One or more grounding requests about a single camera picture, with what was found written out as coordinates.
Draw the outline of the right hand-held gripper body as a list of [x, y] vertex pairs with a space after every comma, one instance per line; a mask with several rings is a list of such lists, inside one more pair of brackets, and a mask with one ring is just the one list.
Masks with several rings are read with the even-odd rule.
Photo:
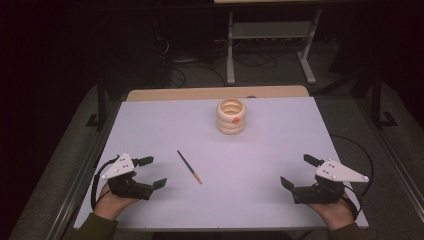
[[315, 167], [316, 183], [307, 187], [294, 187], [292, 196], [296, 204], [332, 204], [345, 192], [345, 182], [368, 183], [369, 177], [334, 160], [324, 160]]

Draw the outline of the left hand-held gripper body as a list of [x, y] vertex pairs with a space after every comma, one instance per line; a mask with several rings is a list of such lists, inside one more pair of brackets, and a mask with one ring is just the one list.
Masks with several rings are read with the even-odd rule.
[[123, 153], [112, 161], [100, 178], [107, 181], [111, 192], [116, 196], [148, 200], [154, 191], [153, 187], [133, 179], [136, 168], [133, 159], [128, 153]]

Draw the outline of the dark blue pen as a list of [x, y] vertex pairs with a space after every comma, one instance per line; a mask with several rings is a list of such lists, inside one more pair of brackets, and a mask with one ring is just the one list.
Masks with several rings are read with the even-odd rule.
[[183, 156], [183, 154], [177, 150], [177, 154], [179, 155], [179, 157], [181, 158], [181, 160], [184, 162], [184, 164], [186, 165], [186, 167], [189, 169], [189, 171], [191, 172], [191, 174], [194, 176], [194, 178], [196, 179], [196, 181], [199, 184], [203, 184], [201, 178], [197, 175], [197, 173], [194, 171], [194, 169], [192, 168], [192, 166], [189, 164], [189, 162], [186, 160], [186, 158]]

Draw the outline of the cream ribbed pen holder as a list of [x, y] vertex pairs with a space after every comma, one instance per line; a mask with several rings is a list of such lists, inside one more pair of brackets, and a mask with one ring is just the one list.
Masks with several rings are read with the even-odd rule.
[[222, 100], [216, 108], [217, 128], [227, 135], [241, 133], [246, 126], [247, 108], [235, 98]]

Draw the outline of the person's left hand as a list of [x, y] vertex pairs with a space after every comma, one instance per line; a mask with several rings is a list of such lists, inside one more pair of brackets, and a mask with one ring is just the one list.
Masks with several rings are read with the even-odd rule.
[[114, 221], [128, 206], [137, 202], [137, 199], [123, 198], [114, 195], [108, 183], [102, 187], [100, 197], [96, 202], [93, 214], [101, 218]]

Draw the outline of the person's right hand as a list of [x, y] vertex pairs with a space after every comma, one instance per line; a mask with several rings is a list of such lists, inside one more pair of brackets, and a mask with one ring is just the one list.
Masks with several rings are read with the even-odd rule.
[[332, 204], [308, 204], [324, 221], [330, 231], [346, 227], [354, 223], [350, 206], [343, 200]]

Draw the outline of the white table mat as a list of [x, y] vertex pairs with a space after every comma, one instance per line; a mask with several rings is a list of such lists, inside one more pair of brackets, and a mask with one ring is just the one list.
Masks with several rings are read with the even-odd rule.
[[[280, 177], [314, 184], [303, 159], [337, 159], [311, 97], [253, 98], [244, 102], [247, 125], [237, 135], [216, 127], [215, 100], [137, 101], [121, 105], [100, 158], [122, 153], [153, 156], [136, 181], [166, 178], [147, 201], [126, 208], [119, 227], [135, 231], [289, 230], [321, 228], [321, 218], [296, 204]], [[203, 184], [177, 154], [179, 150]]]

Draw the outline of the black metal stand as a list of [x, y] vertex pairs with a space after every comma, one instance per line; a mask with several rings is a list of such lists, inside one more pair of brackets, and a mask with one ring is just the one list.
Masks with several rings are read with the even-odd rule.
[[99, 77], [97, 84], [97, 112], [91, 114], [86, 126], [96, 127], [97, 130], [101, 130], [106, 121], [106, 90], [104, 87], [103, 76]]
[[378, 70], [374, 71], [371, 94], [371, 120], [378, 130], [384, 127], [397, 126], [390, 112], [381, 111], [382, 79]]

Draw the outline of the aluminium frame rail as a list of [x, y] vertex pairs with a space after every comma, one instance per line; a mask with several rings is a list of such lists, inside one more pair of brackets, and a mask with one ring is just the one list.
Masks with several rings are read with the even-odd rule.
[[119, 101], [96, 101], [94, 109], [89, 110], [81, 123], [76, 125], [75, 131], [81, 132], [81, 135], [72, 136], [70, 143], [65, 143], [64, 151], [59, 155], [61, 163], [54, 169], [58, 179], [64, 180], [60, 187], [65, 191], [65, 196], [45, 240], [62, 240], [73, 223], [120, 106]]
[[389, 112], [383, 113], [382, 121], [372, 120], [371, 114], [367, 110], [366, 104], [362, 100], [357, 100], [356, 104], [362, 111], [362, 115], [370, 124], [370, 128], [373, 130], [377, 140], [383, 146], [388, 159], [395, 169], [396, 176], [400, 180], [401, 186], [405, 190], [406, 195], [410, 199], [417, 214], [424, 222], [424, 190], [421, 190], [417, 182], [413, 179], [413, 176], [408, 171], [406, 165], [402, 162], [401, 156], [392, 146], [384, 132], [384, 129], [389, 127], [394, 127], [396, 130], [399, 130], [399, 124], [393, 119]]

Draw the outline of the white metal desk frame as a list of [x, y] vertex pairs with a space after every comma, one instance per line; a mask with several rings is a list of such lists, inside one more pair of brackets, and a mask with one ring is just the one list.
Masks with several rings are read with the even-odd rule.
[[[214, 0], [218, 7], [228, 7], [228, 37], [226, 55], [227, 83], [234, 85], [234, 41], [248, 39], [302, 39], [304, 46], [289, 59], [297, 73], [314, 85], [316, 76], [309, 63], [308, 55], [319, 30], [322, 13], [327, 10], [346, 10], [354, 15], [354, 21], [364, 23], [360, 34], [365, 36], [365, 47], [352, 50], [344, 64], [348, 73], [355, 77], [378, 68], [378, 58], [383, 47], [400, 30], [408, 10], [416, 10], [424, 17], [424, 0]], [[289, 17], [284, 21], [236, 22], [234, 13], [241, 8], [285, 11]]]

